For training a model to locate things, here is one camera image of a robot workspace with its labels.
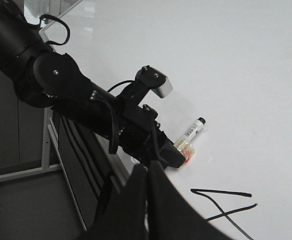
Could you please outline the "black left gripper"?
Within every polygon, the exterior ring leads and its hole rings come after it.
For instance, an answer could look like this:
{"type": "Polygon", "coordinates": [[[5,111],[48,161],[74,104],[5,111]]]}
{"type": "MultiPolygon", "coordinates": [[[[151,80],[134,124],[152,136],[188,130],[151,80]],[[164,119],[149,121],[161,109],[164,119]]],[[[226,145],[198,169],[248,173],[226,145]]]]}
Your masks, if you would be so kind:
{"type": "Polygon", "coordinates": [[[117,126],[121,132],[118,145],[125,153],[143,165],[159,161],[163,168],[182,166],[186,159],[158,127],[156,111],[149,106],[141,108],[125,97],[118,97],[116,102],[117,126]]]}

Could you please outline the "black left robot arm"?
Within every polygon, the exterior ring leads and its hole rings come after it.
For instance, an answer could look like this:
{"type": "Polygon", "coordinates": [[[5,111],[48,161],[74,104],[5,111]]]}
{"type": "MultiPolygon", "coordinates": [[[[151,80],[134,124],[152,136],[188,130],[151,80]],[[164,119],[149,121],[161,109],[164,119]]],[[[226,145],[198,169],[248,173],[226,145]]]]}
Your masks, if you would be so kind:
{"type": "Polygon", "coordinates": [[[185,157],[160,130],[157,112],[140,106],[149,91],[166,97],[172,86],[166,75],[143,66],[135,79],[114,96],[84,76],[68,54],[52,49],[14,1],[0,0],[0,70],[13,82],[18,98],[35,108],[50,107],[109,141],[145,166],[180,167],[185,157]]]}

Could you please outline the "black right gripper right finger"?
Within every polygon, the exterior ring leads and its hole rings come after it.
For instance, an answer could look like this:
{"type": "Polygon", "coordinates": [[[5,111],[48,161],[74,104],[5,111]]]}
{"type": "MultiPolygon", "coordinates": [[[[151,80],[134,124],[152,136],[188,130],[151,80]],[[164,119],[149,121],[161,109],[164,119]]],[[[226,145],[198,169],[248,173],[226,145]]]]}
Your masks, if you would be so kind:
{"type": "Polygon", "coordinates": [[[147,214],[151,240],[229,240],[176,190],[158,161],[148,168],[147,214]]]}

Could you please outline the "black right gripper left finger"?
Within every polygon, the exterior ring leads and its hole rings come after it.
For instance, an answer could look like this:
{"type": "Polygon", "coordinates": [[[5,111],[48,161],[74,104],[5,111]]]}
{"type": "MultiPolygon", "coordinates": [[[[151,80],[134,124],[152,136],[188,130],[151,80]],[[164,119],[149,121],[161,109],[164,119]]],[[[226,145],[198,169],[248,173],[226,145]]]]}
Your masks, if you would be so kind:
{"type": "Polygon", "coordinates": [[[105,213],[79,240],[144,240],[147,198],[146,168],[134,166],[125,187],[105,213]]]}

